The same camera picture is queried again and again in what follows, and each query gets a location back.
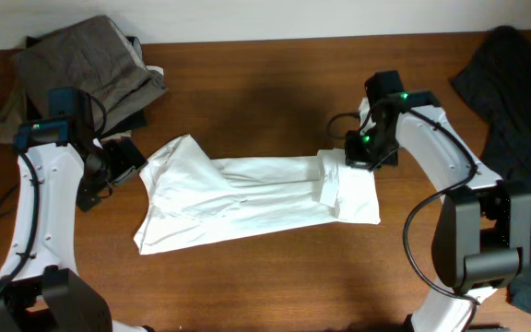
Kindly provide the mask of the white polo shirt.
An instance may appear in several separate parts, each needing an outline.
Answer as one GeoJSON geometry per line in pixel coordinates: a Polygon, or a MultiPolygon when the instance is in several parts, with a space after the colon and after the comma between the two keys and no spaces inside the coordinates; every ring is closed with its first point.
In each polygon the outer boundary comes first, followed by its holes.
{"type": "Polygon", "coordinates": [[[343,149],[314,156],[210,159],[190,135],[152,154],[140,173],[148,210],[134,242],[141,255],[332,222],[376,225],[372,172],[343,149]]]}

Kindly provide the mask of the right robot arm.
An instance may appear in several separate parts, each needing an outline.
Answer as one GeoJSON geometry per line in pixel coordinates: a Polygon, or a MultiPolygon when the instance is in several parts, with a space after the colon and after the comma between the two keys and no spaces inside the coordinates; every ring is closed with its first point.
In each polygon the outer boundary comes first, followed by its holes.
{"type": "Polygon", "coordinates": [[[529,269],[531,194],[479,160],[429,91],[369,95],[360,106],[360,128],[347,139],[348,165],[375,171],[403,148],[435,188],[403,228],[407,261],[431,289],[404,329],[469,330],[479,306],[529,269]],[[434,201],[442,207],[431,243],[437,279],[430,280],[415,262],[408,234],[413,219],[434,201]]]}

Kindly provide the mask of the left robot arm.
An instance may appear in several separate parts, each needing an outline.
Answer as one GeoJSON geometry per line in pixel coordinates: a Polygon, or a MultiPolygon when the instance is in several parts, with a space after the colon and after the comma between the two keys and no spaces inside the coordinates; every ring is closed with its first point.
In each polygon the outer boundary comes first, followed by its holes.
{"type": "Polygon", "coordinates": [[[128,331],[77,273],[77,189],[95,131],[75,116],[23,124],[13,239],[0,269],[0,331],[128,331]]]}

